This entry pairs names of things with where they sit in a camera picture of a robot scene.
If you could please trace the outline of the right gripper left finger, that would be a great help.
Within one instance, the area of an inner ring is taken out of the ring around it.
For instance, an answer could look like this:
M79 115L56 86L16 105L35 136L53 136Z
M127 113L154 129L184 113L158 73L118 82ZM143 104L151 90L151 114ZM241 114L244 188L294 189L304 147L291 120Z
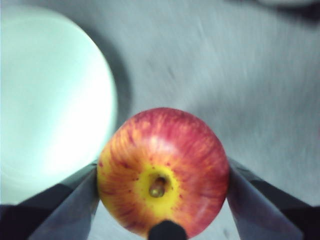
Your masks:
M97 207L97 165L92 163L19 204L2 204L0 238L86 240Z

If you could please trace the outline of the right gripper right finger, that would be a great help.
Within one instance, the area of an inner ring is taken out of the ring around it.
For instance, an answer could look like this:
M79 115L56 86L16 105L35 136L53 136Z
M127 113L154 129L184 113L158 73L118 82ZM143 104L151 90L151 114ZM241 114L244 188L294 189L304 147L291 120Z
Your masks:
M231 159L227 201L242 240L318 240L320 207L311 206Z

